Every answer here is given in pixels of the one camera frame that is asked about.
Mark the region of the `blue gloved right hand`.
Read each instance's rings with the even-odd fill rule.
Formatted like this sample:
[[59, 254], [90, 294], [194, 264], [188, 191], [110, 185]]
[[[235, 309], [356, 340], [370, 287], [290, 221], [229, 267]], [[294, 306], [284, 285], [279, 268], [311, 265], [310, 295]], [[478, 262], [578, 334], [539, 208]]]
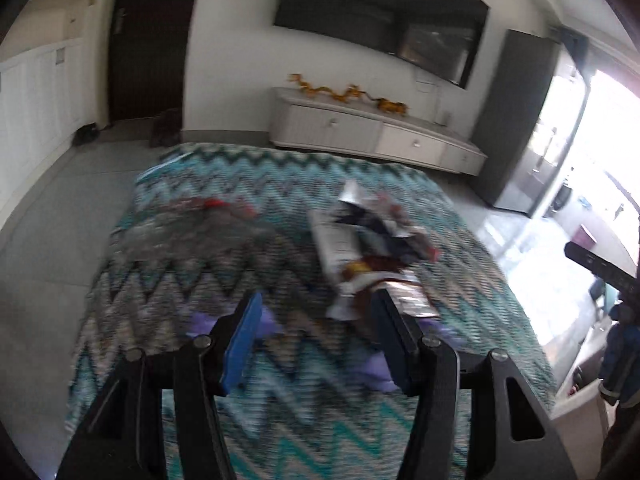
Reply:
[[633, 408], [639, 404], [639, 309], [619, 302], [610, 317], [599, 390], [609, 404]]

